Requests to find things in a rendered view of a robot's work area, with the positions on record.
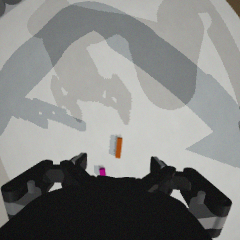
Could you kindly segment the magenta rod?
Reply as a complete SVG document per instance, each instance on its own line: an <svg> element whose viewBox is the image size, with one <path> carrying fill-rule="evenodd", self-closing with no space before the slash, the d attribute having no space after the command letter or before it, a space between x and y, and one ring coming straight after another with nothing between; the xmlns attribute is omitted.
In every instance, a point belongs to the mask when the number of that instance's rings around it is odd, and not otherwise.
<svg viewBox="0 0 240 240"><path fill-rule="evenodd" d="M100 175L106 176L105 168L100 168Z"/></svg>

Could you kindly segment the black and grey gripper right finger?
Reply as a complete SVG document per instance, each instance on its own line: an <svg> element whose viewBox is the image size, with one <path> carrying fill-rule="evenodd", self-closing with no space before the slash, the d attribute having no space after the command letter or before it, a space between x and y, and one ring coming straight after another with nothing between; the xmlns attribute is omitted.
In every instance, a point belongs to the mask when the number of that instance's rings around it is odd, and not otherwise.
<svg viewBox="0 0 240 240"><path fill-rule="evenodd" d="M183 172L176 171L175 167L161 161L158 157L151 156L150 173L142 179L137 178L130 182L128 188L154 194L160 190L169 195L173 189L180 190L189 212L198 219L211 238L217 238L223 229L232 201L195 169L188 167Z"/></svg>

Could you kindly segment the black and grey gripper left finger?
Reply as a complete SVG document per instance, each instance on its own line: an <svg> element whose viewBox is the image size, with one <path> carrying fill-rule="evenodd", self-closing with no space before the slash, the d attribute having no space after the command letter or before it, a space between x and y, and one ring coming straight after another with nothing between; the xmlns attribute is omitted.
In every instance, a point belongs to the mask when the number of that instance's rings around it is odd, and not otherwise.
<svg viewBox="0 0 240 240"><path fill-rule="evenodd" d="M87 153L80 153L70 160L63 160L60 164L43 160L4 184L1 193L9 220L29 202L48 192L54 183L61 183L62 188L69 185L102 185L99 179L85 171Z"/></svg>

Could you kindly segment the orange rod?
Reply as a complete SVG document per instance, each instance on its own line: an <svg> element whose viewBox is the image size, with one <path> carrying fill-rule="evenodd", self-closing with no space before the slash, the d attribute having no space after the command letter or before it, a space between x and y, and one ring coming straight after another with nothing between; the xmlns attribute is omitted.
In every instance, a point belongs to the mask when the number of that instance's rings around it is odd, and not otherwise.
<svg viewBox="0 0 240 240"><path fill-rule="evenodd" d="M116 156L115 158L121 157L121 148L122 148L122 139L123 138L117 138L117 147L116 147Z"/></svg>

